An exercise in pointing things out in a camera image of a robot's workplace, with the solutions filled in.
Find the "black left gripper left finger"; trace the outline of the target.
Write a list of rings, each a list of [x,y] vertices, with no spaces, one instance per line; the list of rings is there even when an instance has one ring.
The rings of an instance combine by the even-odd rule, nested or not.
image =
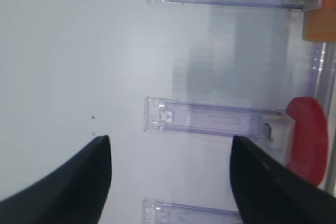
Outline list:
[[[98,136],[52,173],[1,201],[1,223],[98,223],[112,180],[110,139]]]

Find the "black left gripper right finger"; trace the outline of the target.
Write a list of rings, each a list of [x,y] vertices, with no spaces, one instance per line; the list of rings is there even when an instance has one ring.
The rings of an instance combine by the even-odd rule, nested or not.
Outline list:
[[[243,223],[335,223],[335,198],[234,136],[229,179]]]

